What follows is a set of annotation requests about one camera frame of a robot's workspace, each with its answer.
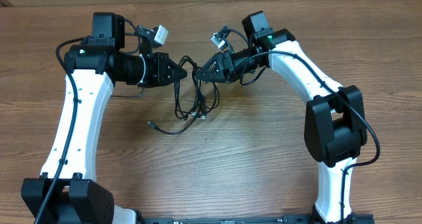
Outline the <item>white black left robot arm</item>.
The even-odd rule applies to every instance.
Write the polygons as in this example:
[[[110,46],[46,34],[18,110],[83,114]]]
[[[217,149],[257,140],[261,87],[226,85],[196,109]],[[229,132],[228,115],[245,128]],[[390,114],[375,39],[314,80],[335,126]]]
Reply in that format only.
[[[92,32],[69,40],[58,55],[66,77],[65,99],[51,151],[37,179],[23,181],[21,196],[36,223],[142,223],[139,211],[119,207],[96,182],[96,151],[106,105],[117,82],[145,90],[173,84],[187,71],[159,51],[168,31],[134,26],[138,40],[125,51],[129,20],[94,13]]]

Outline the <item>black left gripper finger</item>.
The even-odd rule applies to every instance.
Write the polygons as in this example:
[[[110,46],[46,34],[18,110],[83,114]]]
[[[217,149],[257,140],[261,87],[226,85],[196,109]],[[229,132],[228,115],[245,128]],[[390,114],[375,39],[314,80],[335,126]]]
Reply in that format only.
[[[167,83],[167,85],[176,84],[184,78],[186,78],[186,76],[168,76],[166,78],[166,83]]]
[[[179,66],[177,63],[175,63],[172,60],[169,60],[167,64],[167,71],[168,75],[171,78],[186,78],[187,77],[187,71],[182,68],[182,66]]]

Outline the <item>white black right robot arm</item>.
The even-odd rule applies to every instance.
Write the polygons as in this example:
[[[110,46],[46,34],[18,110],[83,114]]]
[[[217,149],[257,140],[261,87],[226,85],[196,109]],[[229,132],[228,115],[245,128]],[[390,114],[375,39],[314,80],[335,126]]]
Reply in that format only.
[[[363,98],[356,86],[344,87],[324,74],[286,29],[275,31],[262,11],[242,21],[248,47],[228,50],[228,27],[214,33],[220,49],[196,73],[205,82],[242,81],[247,73],[270,68],[281,75],[306,105],[305,145],[318,163],[315,223],[356,223],[349,204],[351,173],[367,142]]]

